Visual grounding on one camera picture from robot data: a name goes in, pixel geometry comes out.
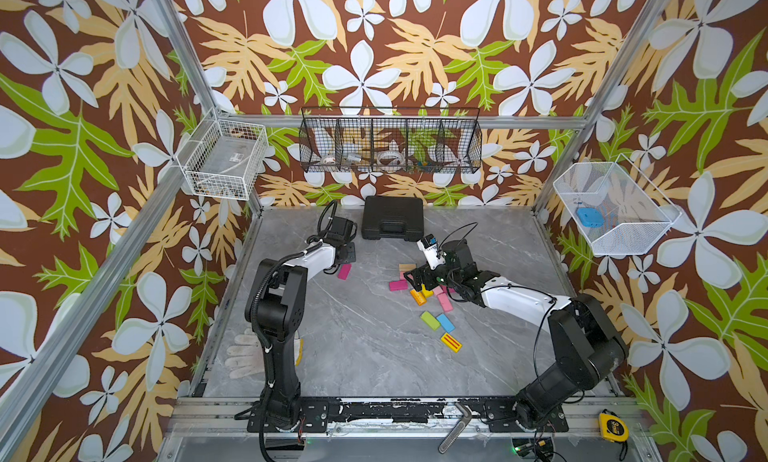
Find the magenta block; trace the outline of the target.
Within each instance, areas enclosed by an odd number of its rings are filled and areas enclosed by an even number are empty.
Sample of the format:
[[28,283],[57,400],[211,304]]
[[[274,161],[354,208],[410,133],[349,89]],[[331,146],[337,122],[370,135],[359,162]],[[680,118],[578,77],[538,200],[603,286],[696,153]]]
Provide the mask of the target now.
[[410,288],[410,284],[405,280],[398,280],[389,283],[390,292],[407,291]]
[[348,279],[348,277],[349,277],[349,274],[350,274],[350,272],[351,272],[351,269],[352,269],[352,265],[351,265],[351,264],[344,264],[344,265],[343,265],[343,266],[340,268],[340,270],[339,270],[339,272],[338,272],[338,274],[337,274],[337,278],[338,278],[339,280],[343,280],[343,281],[346,281],[346,280]]

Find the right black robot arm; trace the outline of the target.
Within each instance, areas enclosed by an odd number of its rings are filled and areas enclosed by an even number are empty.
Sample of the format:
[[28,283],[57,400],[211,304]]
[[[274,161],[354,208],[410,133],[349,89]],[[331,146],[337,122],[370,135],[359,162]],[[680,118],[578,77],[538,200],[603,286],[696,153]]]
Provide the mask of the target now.
[[626,343],[594,297],[551,295],[481,270],[464,239],[440,244],[429,235],[417,247],[426,263],[404,274],[416,292],[441,287],[460,302],[510,314],[550,336],[555,361],[535,368],[535,379],[514,396],[512,421],[522,429],[546,425],[567,399],[595,388],[627,359]]

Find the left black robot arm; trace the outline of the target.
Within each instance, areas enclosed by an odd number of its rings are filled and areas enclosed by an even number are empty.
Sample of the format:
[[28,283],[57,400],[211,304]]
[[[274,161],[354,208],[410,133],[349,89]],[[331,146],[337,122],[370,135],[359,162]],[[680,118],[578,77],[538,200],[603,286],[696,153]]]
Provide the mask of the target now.
[[307,284],[354,257],[356,234],[355,222],[332,216],[301,250],[258,265],[244,317],[263,356],[265,385],[256,409],[261,425],[288,430],[299,421],[301,384],[294,339],[305,314]]

